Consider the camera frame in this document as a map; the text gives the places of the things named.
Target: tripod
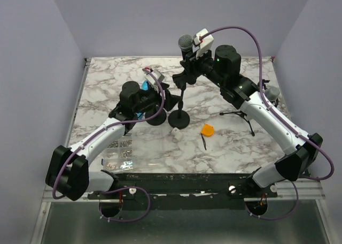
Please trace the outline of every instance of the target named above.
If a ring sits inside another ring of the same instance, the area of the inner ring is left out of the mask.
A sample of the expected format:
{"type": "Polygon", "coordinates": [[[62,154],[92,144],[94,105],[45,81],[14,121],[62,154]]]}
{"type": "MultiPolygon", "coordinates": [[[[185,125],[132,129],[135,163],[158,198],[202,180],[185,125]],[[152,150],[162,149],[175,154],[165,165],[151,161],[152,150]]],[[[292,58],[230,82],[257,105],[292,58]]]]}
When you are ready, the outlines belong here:
{"type": "Polygon", "coordinates": [[[253,128],[252,128],[252,125],[251,125],[251,122],[245,118],[245,117],[247,116],[247,114],[245,114],[245,113],[242,112],[242,111],[225,112],[225,113],[220,112],[220,116],[229,115],[229,114],[235,114],[235,115],[240,116],[242,119],[244,119],[244,120],[248,123],[248,125],[250,126],[251,135],[252,135],[253,137],[255,136],[255,133],[254,133],[253,128]]]}

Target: gray floor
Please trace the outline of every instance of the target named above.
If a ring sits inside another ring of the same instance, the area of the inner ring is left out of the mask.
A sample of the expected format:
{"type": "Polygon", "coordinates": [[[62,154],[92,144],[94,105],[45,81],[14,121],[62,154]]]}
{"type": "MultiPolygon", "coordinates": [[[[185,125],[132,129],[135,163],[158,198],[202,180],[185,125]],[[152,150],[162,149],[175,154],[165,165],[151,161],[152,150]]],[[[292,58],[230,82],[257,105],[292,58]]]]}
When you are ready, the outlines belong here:
{"type": "MultiPolygon", "coordinates": [[[[292,206],[274,201],[266,215],[281,215],[292,206]]],[[[294,215],[276,222],[246,211],[155,210],[135,223],[108,223],[99,219],[97,208],[97,203],[53,203],[42,243],[328,243],[315,201],[301,201],[294,215]]]]}

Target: microphone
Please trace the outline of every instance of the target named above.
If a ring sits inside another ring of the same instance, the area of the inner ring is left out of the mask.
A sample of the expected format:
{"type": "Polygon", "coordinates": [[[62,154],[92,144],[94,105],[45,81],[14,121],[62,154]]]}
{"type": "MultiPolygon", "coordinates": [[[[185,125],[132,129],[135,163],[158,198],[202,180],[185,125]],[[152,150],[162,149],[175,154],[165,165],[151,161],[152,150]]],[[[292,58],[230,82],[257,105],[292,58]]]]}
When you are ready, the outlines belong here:
{"type": "Polygon", "coordinates": [[[192,36],[189,34],[184,34],[178,39],[178,47],[182,51],[182,57],[185,59],[185,55],[192,51],[192,36]]]}
{"type": "Polygon", "coordinates": [[[277,87],[271,86],[265,90],[265,96],[271,102],[276,101],[279,95],[280,90],[277,87]]]}

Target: marble tabletop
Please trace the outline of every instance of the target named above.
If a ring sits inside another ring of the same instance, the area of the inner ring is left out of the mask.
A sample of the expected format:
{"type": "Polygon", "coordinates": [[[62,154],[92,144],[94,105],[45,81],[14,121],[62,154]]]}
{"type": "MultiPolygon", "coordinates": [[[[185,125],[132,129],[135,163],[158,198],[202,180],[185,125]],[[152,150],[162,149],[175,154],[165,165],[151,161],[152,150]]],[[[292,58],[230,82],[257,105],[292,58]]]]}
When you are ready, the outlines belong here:
{"type": "MultiPolygon", "coordinates": [[[[143,67],[158,68],[165,75],[164,82],[170,84],[171,93],[179,95],[180,90],[173,84],[172,74],[182,72],[180,60],[180,57],[93,58],[77,109],[70,144],[80,141],[106,120],[108,113],[119,101],[121,86],[126,81],[134,80],[139,84],[144,81],[143,67]]],[[[257,83],[258,63],[257,58],[243,58],[240,73],[257,83]]],[[[271,59],[264,58],[262,63],[263,78],[270,80],[270,85],[278,87],[271,59]]],[[[279,97],[278,108],[286,115],[282,96],[279,97]]],[[[220,96],[218,87],[205,77],[199,77],[195,85],[187,86],[183,109],[190,115],[190,125],[181,130],[184,137],[178,143],[173,141],[170,134],[172,127],[167,120],[160,126],[150,126],[146,122],[136,124],[131,131],[133,136],[148,132],[156,134],[156,138],[145,144],[139,143],[139,158],[144,159],[136,161],[138,166],[132,171],[251,173],[283,156],[279,145],[255,121],[251,121],[255,132],[253,137],[248,124],[241,117],[219,115],[219,112],[236,110],[220,96]],[[215,129],[213,136],[205,138],[207,150],[204,149],[200,135],[204,124],[215,129]]],[[[92,163],[91,171],[102,169],[101,158],[100,155],[92,163]]]]}

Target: blue object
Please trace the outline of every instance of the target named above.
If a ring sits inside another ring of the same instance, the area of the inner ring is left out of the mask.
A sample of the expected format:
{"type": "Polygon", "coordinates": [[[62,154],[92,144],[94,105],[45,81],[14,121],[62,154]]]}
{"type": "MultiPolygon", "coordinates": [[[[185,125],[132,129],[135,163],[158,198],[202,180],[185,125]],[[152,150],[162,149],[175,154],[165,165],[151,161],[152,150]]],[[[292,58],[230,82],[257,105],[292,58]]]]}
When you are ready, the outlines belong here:
{"type": "MultiPolygon", "coordinates": [[[[149,89],[149,85],[147,84],[147,80],[145,80],[143,82],[143,84],[141,85],[141,89],[142,90],[148,90],[149,89]]],[[[143,114],[142,113],[137,113],[138,119],[142,119],[143,118],[143,114]]]]}

